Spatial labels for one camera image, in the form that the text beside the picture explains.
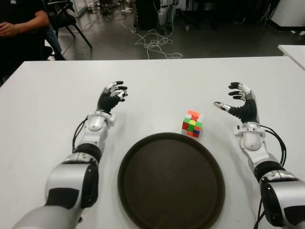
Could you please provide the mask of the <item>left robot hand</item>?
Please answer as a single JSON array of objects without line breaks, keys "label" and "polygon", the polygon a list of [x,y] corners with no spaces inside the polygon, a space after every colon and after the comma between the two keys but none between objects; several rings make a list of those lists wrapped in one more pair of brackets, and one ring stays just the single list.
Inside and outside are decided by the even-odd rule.
[{"label": "left robot hand", "polygon": [[97,102],[97,111],[109,114],[119,102],[125,101],[128,87],[124,86],[123,83],[123,81],[115,81],[104,88]]}]

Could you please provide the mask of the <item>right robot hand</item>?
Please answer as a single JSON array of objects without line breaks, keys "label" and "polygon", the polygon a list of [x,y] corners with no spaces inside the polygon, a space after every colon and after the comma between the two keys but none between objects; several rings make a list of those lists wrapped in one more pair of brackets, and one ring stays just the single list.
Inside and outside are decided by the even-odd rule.
[{"label": "right robot hand", "polygon": [[228,95],[235,100],[244,101],[244,105],[233,107],[221,102],[214,102],[214,106],[237,117],[243,124],[248,122],[259,123],[259,115],[254,92],[246,84],[240,82],[232,82],[228,88],[232,90],[234,89],[234,91],[231,91]]}]

